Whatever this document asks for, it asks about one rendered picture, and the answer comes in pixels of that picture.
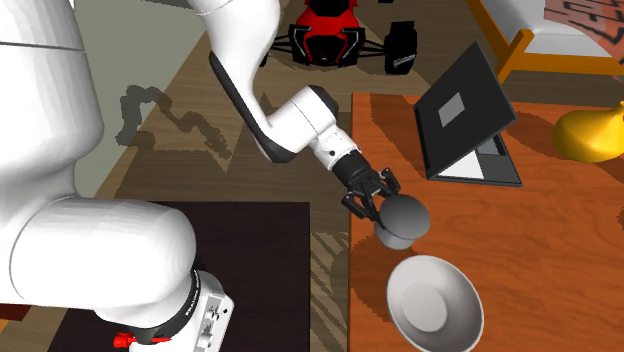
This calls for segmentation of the orange wooden table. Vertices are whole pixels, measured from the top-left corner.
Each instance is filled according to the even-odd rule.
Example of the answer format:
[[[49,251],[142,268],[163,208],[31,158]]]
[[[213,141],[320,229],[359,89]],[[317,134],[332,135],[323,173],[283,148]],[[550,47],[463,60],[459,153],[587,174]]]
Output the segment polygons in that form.
[[[564,105],[516,103],[503,138],[518,188],[426,178],[412,96],[356,93],[352,135],[429,210],[428,233],[391,250],[350,221],[349,352],[416,352],[389,318],[387,280],[413,255],[451,262],[476,287],[484,332],[474,352],[624,352],[624,158],[563,159],[550,142]]]

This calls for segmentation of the red toy racing car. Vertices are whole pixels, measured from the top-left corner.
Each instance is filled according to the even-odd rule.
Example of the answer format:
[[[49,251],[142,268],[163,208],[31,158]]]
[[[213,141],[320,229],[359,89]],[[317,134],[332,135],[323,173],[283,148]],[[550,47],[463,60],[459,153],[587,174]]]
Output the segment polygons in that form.
[[[354,14],[358,0],[305,0],[306,9],[275,38],[270,49],[305,66],[349,67],[362,58],[382,57],[384,72],[406,75],[417,57],[418,34],[412,21],[394,21],[381,43],[367,38]]]

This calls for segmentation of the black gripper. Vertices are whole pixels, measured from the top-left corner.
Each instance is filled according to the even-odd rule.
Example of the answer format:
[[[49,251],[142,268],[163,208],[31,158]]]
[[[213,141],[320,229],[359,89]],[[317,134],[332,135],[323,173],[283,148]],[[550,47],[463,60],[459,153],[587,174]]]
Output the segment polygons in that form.
[[[341,157],[331,171],[347,188],[341,200],[350,213],[360,219],[378,220],[378,210],[372,195],[390,197],[397,195],[401,186],[390,168],[375,171],[364,156],[353,150]]]

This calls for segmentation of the white bowl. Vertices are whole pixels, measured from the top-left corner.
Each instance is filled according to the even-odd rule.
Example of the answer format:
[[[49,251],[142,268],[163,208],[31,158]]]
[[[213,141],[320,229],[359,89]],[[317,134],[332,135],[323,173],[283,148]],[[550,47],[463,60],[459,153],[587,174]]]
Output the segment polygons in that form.
[[[484,330],[481,299],[451,263],[417,255],[401,261],[387,282],[391,320],[421,352],[471,352]]]

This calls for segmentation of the dark robot stand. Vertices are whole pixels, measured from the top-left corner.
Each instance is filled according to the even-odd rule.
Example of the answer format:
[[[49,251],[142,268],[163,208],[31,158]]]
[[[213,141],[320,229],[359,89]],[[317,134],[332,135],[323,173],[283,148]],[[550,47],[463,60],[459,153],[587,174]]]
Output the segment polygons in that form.
[[[197,235],[194,268],[234,301],[219,352],[309,352],[310,210],[304,202],[169,202]]]

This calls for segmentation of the black laptop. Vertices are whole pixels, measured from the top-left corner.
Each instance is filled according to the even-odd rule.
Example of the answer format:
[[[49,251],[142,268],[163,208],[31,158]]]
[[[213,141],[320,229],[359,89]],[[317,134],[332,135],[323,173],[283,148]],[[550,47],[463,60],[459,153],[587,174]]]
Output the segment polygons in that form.
[[[478,42],[473,42],[414,105],[426,178],[520,187],[502,138],[517,121]]]

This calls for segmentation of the yellow rounded object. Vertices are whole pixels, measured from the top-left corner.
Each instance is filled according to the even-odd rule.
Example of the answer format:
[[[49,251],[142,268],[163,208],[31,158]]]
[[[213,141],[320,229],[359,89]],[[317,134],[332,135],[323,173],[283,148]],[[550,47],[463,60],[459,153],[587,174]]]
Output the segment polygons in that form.
[[[554,125],[552,143],[566,158],[584,163],[624,154],[624,101],[608,110],[576,110]]]

